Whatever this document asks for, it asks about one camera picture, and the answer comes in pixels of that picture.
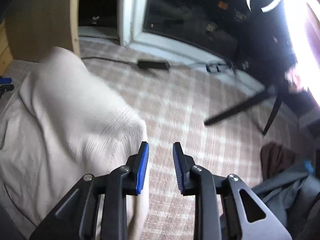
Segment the plaid beige floor mat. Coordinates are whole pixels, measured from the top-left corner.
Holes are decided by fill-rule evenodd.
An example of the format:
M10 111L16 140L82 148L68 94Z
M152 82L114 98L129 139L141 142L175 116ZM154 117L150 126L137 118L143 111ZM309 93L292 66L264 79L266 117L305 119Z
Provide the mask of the plaid beige floor mat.
M270 113L265 105L238 114L215 126L203 124L209 111L219 112L242 100L236 88L196 69L182 67L170 72L144 74L105 57L131 60L139 53L116 46L84 42L82 53L88 71L103 79L145 121L150 144L149 204L141 239L191 239L194 205L177 188L172 145L179 141L195 161L221 175L238 174L249 186L263 177L260 150L275 142L296 154L308 157L313 140L289 120L276 117L266 136L263 125ZM38 63L14 61L5 75L12 78L15 91ZM14 92L1 100L6 105Z

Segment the pine plank panel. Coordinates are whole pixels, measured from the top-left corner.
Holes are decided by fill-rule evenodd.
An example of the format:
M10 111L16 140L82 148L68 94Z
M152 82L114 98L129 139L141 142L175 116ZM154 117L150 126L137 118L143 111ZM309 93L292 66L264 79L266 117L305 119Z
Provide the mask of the pine plank panel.
M0 75L3 75L8 66L14 60L7 38L7 30L5 27L5 21L0 25Z

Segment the white window frame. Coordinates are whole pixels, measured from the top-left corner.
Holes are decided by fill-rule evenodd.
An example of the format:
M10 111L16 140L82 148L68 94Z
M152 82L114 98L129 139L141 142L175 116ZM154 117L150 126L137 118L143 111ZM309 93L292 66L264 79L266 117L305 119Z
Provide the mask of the white window frame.
M257 90L262 84L236 66L241 21L235 0L119 0L120 41L174 61L226 64L222 81Z

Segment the dark teal jacket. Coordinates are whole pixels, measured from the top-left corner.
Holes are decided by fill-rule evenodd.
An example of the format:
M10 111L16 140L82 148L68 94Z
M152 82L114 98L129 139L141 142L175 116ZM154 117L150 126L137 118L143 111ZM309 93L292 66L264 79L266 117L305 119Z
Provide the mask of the dark teal jacket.
M311 162L301 161L252 189L292 239L319 239L319 179L313 173Z

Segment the light plywood board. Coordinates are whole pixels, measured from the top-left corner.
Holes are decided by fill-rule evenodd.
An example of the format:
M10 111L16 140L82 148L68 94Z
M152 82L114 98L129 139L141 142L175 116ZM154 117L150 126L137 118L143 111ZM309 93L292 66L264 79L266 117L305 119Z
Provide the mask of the light plywood board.
M15 60L37 62L52 47L80 54L79 0L16 0L5 16Z

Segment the dark brown garment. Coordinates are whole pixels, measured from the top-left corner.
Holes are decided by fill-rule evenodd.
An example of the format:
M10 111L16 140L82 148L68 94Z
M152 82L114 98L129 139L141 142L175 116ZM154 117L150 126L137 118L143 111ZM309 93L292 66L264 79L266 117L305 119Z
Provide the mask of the dark brown garment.
M260 150L261 171L263 180L268 180L298 161L298 155L275 142L269 142Z

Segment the cream knit sweater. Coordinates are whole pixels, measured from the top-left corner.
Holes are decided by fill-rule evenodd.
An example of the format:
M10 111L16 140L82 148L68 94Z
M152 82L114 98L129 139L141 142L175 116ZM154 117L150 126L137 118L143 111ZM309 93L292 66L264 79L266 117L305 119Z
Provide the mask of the cream knit sweater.
M55 47L1 107L1 207L29 238L83 175L124 165L146 139L133 108Z

